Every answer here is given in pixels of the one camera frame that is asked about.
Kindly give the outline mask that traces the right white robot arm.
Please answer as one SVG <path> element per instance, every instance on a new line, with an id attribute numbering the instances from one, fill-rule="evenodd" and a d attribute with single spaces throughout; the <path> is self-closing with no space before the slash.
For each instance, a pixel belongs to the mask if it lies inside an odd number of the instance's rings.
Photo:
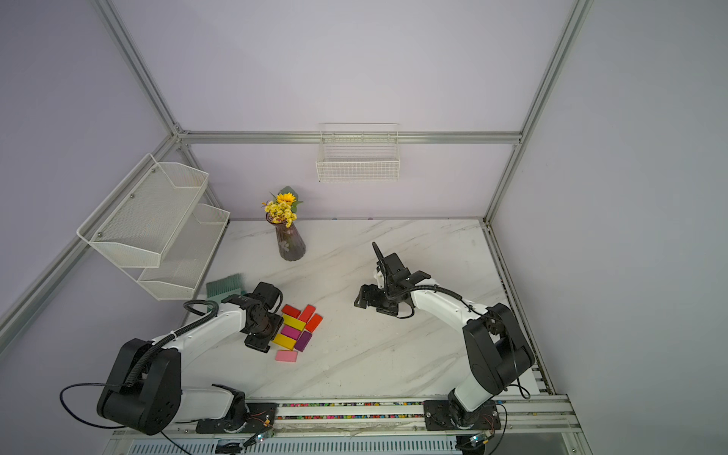
<path id="1" fill-rule="evenodd" d="M 424 271 L 411 272 L 397 254 L 384 255 L 377 243 L 372 247 L 377 282 L 360 288 L 355 307 L 372 307 L 398 320 L 424 311 L 464 337 L 470 373 L 447 397 L 447 412 L 455 427 L 473 427 L 482 409 L 494 407 L 494 398 L 512 388 L 523 399 L 531 398 L 521 376 L 535 365 L 536 356 L 513 310 L 503 303 L 474 303 L 440 286 Z M 406 316 L 399 314 L 402 305 L 409 307 Z"/>

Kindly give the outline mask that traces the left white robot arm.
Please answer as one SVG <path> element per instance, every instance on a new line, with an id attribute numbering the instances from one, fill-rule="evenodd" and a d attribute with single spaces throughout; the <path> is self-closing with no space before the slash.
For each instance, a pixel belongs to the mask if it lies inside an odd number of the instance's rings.
<path id="1" fill-rule="evenodd" d="M 193 423 L 200 433 L 263 432 L 276 405 L 250 405 L 243 391 L 213 383 L 185 388 L 182 375 L 222 340 L 244 335 L 244 345 L 266 354 L 282 327 L 282 291 L 259 282 L 250 293 L 219 284 L 212 297 L 186 301 L 195 320 L 151 340 L 132 339 L 119 349 L 108 379 L 100 385 L 96 413 L 106 430 L 130 428 L 161 434 L 172 424 Z"/>

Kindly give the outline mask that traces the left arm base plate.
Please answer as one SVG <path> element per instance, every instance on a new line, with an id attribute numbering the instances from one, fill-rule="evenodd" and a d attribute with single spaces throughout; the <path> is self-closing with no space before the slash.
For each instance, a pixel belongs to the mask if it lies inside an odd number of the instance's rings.
<path id="1" fill-rule="evenodd" d="M 196 423 L 198 434 L 259 434 L 271 430 L 278 405 L 272 402 L 246 404 L 246 409 L 233 409 L 221 419 L 203 419 Z"/>

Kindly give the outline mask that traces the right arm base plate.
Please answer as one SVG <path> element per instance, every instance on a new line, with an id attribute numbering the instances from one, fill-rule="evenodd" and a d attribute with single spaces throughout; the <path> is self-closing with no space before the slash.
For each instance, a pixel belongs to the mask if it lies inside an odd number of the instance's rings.
<path id="1" fill-rule="evenodd" d="M 427 430 L 500 430 L 502 422 L 496 403 L 488 400 L 476 411 L 465 411 L 449 400 L 423 402 Z"/>

